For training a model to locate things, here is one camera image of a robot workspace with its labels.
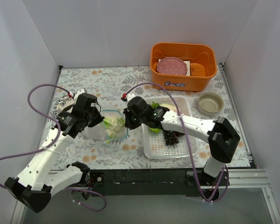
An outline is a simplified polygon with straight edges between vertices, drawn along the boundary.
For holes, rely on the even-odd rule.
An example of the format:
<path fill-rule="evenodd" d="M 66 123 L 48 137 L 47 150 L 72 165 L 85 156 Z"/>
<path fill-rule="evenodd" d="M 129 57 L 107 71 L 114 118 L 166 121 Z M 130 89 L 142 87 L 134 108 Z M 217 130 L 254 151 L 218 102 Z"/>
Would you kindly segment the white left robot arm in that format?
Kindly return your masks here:
<path fill-rule="evenodd" d="M 4 183 L 14 198 L 35 213 L 42 211 L 53 195 L 68 186 L 77 184 L 84 187 L 90 183 L 90 169 L 81 162 L 74 162 L 64 171 L 49 176 L 52 166 L 75 137 L 104 119 L 97 108 L 96 96 L 79 93 L 74 101 L 70 112 L 63 110 L 58 114 L 59 124 L 50 129 L 42 151 L 36 153 L 16 177 L 9 177 Z"/>

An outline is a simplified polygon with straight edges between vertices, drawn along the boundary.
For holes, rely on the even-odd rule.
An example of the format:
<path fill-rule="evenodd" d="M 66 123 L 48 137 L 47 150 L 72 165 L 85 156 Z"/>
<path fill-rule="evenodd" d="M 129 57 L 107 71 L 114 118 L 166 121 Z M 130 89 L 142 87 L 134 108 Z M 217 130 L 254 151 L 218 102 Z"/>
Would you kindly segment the green starfruit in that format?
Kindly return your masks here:
<path fill-rule="evenodd" d="M 153 133 L 159 133 L 161 131 L 161 129 L 159 128 L 149 128 L 150 131 L 152 131 Z"/>

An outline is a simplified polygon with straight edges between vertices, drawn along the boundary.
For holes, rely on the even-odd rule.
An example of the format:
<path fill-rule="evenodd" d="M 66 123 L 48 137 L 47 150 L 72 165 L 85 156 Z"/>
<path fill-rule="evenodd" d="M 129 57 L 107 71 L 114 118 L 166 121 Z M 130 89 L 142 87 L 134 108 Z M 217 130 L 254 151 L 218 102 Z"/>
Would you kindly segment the dark grape bunch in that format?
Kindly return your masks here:
<path fill-rule="evenodd" d="M 179 140 L 174 131 L 163 130 L 163 137 L 166 146 L 172 146 L 173 148 L 175 148 L 175 146 L 179 143 Z"/>

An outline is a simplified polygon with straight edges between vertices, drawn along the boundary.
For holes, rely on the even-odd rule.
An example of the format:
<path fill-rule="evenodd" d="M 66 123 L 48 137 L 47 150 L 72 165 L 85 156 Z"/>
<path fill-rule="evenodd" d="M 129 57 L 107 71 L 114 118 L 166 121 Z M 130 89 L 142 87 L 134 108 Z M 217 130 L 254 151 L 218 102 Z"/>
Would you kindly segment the white cauliflower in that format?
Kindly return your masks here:
<path fill-rule="evenodd" d="M 109 138 L 119 138 L 125 132 L 125 120 L 122 117 L 105 117 L 103 123 Z"/>

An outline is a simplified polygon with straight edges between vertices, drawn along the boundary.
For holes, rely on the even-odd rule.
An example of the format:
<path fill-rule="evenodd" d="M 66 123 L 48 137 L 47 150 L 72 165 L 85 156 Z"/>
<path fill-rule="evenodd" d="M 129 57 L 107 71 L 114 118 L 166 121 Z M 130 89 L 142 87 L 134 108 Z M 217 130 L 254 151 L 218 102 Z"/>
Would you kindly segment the clear zip top bag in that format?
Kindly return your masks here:
<path fill-rule="evenodd" d="M 94 126 L 86 127 L 82 135 L 87 139 L 111 143 L 125 139 L 128 129 L 125 127 L 125 118 L 118 110 L 102 110 L 103 121 Z"/>

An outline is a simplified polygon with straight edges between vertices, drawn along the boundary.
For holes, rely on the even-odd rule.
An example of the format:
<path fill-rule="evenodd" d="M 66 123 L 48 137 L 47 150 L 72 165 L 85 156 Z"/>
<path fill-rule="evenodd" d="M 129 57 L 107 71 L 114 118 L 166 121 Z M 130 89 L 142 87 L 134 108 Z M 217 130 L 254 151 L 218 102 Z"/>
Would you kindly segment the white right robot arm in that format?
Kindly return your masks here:
<path fill-rule="evenodd" d="M 210 146 L 211 156 L 203 171 L 202 181 L 215 184 L 224 165 L 231 162 L 240 141 L 240 136 L 225 117 L 216 120 L 198 119 L 181 115 L 166 107 L 153 108 L 143 98 L 128 94 L 122 98 L 127 103 L 124 109 L 125 126 L 133 130 L 140 125 L 165 131 L 183 133 L 203 140 Z"/>

